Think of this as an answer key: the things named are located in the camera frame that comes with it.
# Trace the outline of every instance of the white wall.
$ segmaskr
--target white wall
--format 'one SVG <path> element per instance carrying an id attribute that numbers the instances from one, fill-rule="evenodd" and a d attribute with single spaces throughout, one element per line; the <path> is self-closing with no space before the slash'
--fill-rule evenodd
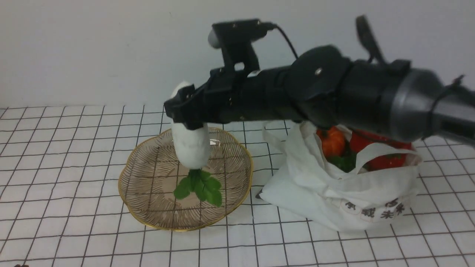
<path id="1" fill-rule="evenodd" d="M 410 58 L 475 88 L 474 0 L 0 0 L 0 106 L 161 104 L 181 80 L 201 84 L 221 53 L 213 22 L 280 24 L 298 53 L 334 43 L 366 57 L 354 29 L 366 13 L 387 59 Z M 261 67 L 292 56 L 273 32 Z"/>

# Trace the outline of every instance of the cloth bag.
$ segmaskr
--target cloth bag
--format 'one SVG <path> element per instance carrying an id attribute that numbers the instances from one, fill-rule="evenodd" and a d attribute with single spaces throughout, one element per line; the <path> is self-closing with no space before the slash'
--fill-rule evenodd
<path id="1" fill-rule="evenodd" d="M 356 157 L 356 168 L 345 173 L 328 163 L 311 123 L 295 125 L 285 142 L 263 128 L 266 142 L 280 150 L 285 163 L 269 180 L 260 198 L 338 231 L 373 229 L 390 224 L 407 212 L 418 193 L 421 157 L 415 150 L 372 143 Z M 351 131 L 338 126 L 347 140 Z M 403 167 L 368 172 L 363 166 L 383 155 L 407 153 Z"/>

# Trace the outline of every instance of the red tomato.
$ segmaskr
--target red tomato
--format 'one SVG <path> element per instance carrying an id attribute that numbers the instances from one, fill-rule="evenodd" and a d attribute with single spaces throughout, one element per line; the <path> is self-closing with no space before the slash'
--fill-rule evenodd
<path id="1" fill-rule="evenodd" d="M 352 151 L 358 153 L 363 148 L 371 143 L 386 143 L 398 149 L 411 149 L 411 143 L 403 143 L 391 140 L 389 138 L 379 136 L 373 133 L 364 131 L 353 131 L 350 140 L 350 148 Z M 393 154 L 377 157 L 368 162 L 371 171 L 397 168 L 404 165 L 407 154 Z"/>
<path id="2" fill-rule="evenodd" d="M 398 168 L 404 165 L 406 162 L 407 154 L 393 154 L 377 157 L 368 162 L 372 171 Z"/>

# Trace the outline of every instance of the grid mat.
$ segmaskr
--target grid mat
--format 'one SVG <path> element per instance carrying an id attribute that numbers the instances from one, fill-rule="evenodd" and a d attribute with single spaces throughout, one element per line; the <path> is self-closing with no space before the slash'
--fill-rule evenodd
<path id="1" fill-rule="evenodd" d="M 215 225 L 170 232 L 137 222 L 117 191 L 132 149 L 170 122 L 161 106 L 7 108 L 0 267 L 475 267 L 472 147 L 440 137 L 416 142 L 426 162 L 409 214 L 348 234 L 254 197 L 284 160 L 262 139 L 261 123 L 213 125 L 251 152 L 251 194 Z M 277 121 L 268 129 L 284 140 L 290 127 Z"/>

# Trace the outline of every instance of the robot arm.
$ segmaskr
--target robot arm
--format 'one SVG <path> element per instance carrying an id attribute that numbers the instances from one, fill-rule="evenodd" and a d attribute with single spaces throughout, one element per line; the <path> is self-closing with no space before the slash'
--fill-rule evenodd
<path id="1" fill-rule="evenodd" d="M 165 102 L 166 114 L 190 130 L 203 123 L 293 120 L 320 128 L 343 124 L 403 142 L 441 135 L 475 145 L 475 94 L 461 78 L 444 86 L 410 61 L 387 63 L 365 17 L 356 25 L 369 60 L 351 61 L 328 45 L 292 65 L 259 70 L 251 43 L 270 30 L 283 31 L 258 19 L 214 24 L 208 40 L 221 48 L 224 67 L 211 70 L 202 86 L 182 88 Z"/>

